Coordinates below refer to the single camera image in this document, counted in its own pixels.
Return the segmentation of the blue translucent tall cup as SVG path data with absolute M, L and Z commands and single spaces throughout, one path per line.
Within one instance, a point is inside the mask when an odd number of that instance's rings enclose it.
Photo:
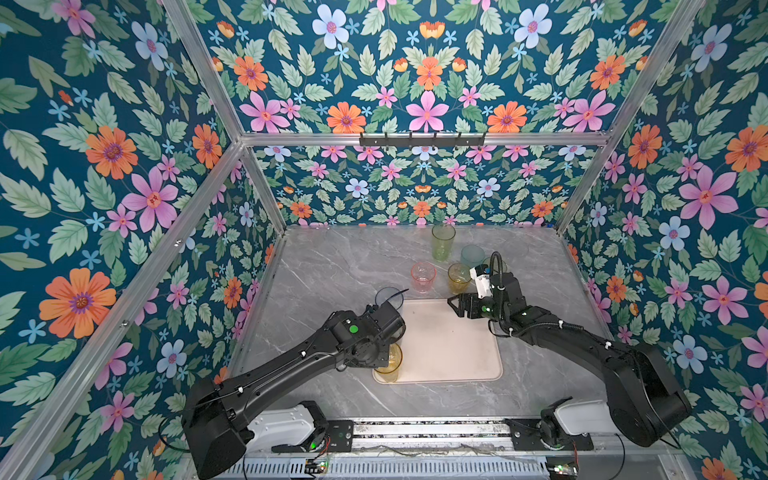
M 405 292 L 406 290 L 391 286 L 381 288 L 375 295 L 374 303 L 376 306 L 382 306 L 385 303 L 389 303 L 395 309 L 400 310 L 404 303 Z

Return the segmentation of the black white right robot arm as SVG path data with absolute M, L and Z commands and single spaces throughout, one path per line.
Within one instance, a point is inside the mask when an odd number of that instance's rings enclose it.
M 603 382 L 604 402 L 565 400 L 554 407 L 556 424 L 567 434 L 619 433 L 649 447 L 692 415 L 687 395 L 657 348 L 614 343 L 528 304 L 510 272 L 477 280 L 478 293 L 447 300 L 457 316 L 487 319 L 504 337 L 555 352 Z

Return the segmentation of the beige rectangular tray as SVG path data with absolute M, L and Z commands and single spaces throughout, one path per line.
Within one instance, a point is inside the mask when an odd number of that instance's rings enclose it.
M 400 309 L 406 331 L 402 360 L 379 384 L 492 382 L 503 374 L 496 338 L 480 320 L 459 317 L 444 299 L 406 300 Z

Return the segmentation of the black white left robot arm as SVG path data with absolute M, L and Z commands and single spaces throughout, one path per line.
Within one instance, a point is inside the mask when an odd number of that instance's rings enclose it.
M 212 479 L 236 464 L 255 438 L 248 425 L 277 400 L 337 368 L 383 368 L 406 324 L 390 303 L 330 314 L 319 329 L 269 362 L 217 384 L 197 381 L 187 395 L 181 426 L 196 472 Z

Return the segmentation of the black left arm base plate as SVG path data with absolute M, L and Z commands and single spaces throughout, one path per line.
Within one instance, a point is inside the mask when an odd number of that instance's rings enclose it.
M 351 420 L 322 421 L 313 425 L 309 434 L 300 441 L 273 446 L 272 453 L 350 452 L 354 434 Z

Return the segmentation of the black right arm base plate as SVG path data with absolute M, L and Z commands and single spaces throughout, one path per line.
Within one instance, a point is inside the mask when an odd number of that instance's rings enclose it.
M 516 451 L 549 450 L 593 451 L 594 443 L 588 434 L 569 435 L 551 419 L 508 418 L 504 423 L 510 429 Z

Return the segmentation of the amber translucent tall cup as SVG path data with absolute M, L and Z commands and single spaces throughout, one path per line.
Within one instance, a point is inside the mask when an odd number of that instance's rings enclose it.
M 382 383 L 395 383 L 399 378 L 402 362 L 403 353 L 401 347 L 397 343 L 391 344 L 389 346 L 388 363 L 385 367 L 374 370 L 375 378 Z

